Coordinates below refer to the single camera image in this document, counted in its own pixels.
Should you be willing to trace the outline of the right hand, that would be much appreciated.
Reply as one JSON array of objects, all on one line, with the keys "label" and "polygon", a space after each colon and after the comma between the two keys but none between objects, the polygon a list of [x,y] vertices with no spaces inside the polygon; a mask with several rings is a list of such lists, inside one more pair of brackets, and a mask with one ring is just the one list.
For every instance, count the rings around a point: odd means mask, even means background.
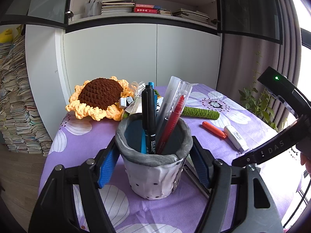
[{"label": "right hand", "polygon": [[311,160],[303,153],[300,154],[301,165],[305,166],[306,171],[311,175]]}]

